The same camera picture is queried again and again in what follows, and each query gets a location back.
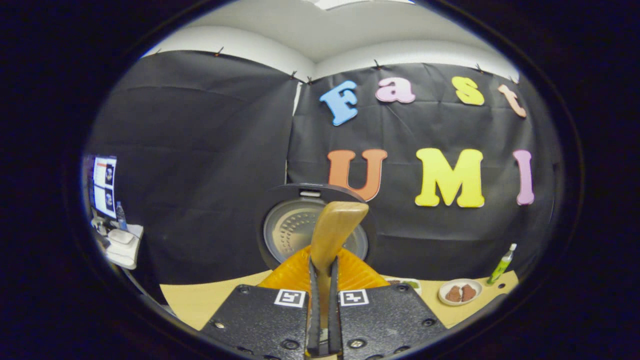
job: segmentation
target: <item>water bottle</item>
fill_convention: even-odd
[[[507,270],[507,266],[509,266],[511,260],[513,260],[513,251],[516,249],[516,246],[516,244],[511,244],[509,251],[502,257],[498,266],[495,268],[489,279],[487,279],[487,284],[493,285],[500,278],[500,275]]]
[[[118,224],[120,225],[120,230],[127,230],[127,220],[124,217],[124,209],[122,208],[122,204],[120,201],[116,202],[118,206],[116,207],[116,218],[118,219]]]

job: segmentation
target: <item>monitor screen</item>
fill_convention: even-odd
[[[116,158],[97,156],[93,163],[93,203],[95,209],[108,217],[116,218],[116,200],[113,184],[116,174]]]

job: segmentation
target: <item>computer monitor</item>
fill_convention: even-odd
[[[101,215],[116,220],[115,156],[96,156],[93,161],[93,186],[89,185],[89,198]]]

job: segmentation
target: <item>foam letter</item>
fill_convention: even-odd
[[[533,185],[531,181],[531,153],[526,150],[516,150],[513,157],[518,162],[520,169],[520,193],[516,198],[518,205],[529,205],[533,203]]]
[[[351,90],[348,90],[355,88],[356,83],[347,80],[320,96],[320,101],[326,102],[333,113],[333,125],[341,125],[358,114],[358,109],[347,106],[347,102],[351,105],[355,105],[358,102],[356,95]]]
[[[420,149],[415,155],[422,160],[422,192],[415,198],[416,205],[436,206],[440,203],[440,198],[436,195],[436,184],[440,187],[442,199],[447,206],[453,202],[460,186],[462,193],[458,197],[458,205],[461,208],[480,208],[484,205],[480,182],[482,152],[462,150],[454,170],[438,149]]]
[[[349,186],[349,164],[356,157],[355,152],[350,150],[335,150],[327,156],[331,161],[329,170],[329,183],[353,190],[365,201],[376,197],[380,191],[380,177],[382,175],[382,160],[387,158],[387,152],[380,149],[369,149],[362,153],[362,157],[367,160],[367,181],[360,189]]]
[[[511,108],[516,112],[516,114],[518,114],[519,117],[527,117],[527,112],[524,111],[524,109],[518,104],[518,101],[516,100],[518,98],[516,93],[511,91],[504,84],[498,87],[498,91],[504,94],[504,97],[507,98],[509,105],[511,105]]]
[[[462,102],[469,105],[482,105],[484,104],[484,96],[478,91],[478,85],[469,78],[463,78],[461,76],[454,76],[451,78],[451,83],[458,89],[456,95]]]
[[[398,100],[408,104],[415,100],[415,95],[411,92],[411,83],[405,78],[382,79],[378,86],[384,86],[376,92],[376,97],[380,101],[393,102]]]

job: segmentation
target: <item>green bottle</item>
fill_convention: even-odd
[[[513,260],[513,251],[516,249],[516,246],[518,245],[511,244],[511,246],[509,247],[509,251],[502,257],[500,263],[498,264],[498,267],[495,268],[491,276],[489,276],[489,279],[487,279],[487,284],[493,285],[496,281],[498,281],[498,279],[500,279],[500,275],[502,275],[502,273],[507,270],[507,266],[509,266],[511,260]]]

